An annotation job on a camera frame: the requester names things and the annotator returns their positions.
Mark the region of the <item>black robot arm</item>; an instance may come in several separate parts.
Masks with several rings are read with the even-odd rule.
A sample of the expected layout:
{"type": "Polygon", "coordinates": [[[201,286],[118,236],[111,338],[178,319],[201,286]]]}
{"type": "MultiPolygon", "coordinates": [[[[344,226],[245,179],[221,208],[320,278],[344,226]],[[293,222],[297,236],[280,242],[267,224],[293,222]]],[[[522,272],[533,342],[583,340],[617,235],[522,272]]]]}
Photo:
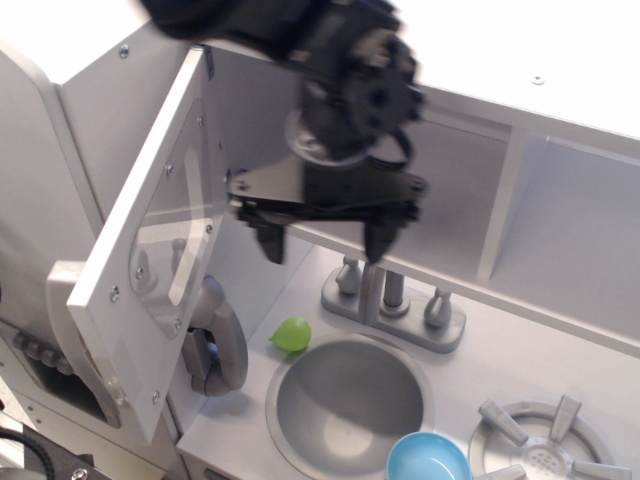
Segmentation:
{"type": "Polygon", "coordinates": [[[404,126],[425,97],[417,64],[386,1],[148,1],[165,35],[225,40],[300,76],[284,159],[235,177],[228,193],[267,258],[284,260],[298,221],[359,222],[379,261],[419,215],[423,179],[408,172],[404,126]]]}

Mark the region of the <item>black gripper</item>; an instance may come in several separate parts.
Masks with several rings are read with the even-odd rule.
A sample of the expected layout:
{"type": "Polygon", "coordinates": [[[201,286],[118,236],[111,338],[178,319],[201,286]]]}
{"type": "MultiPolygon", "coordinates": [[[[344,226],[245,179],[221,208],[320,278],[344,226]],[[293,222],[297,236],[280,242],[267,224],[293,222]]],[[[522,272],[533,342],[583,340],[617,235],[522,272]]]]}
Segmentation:
{"type": "Polygon", "coordinates": [[[365,254],[377,263],[394,244],[400,225],[418,218],[427,190],[421,177],[371,157],[328,167],[293,154],[236,175],[228,187],[240,219],[265,223],[255,226],[256,238],[275,264],[284,262],[280,225],[300,221],[364,223],[365,254]]]}

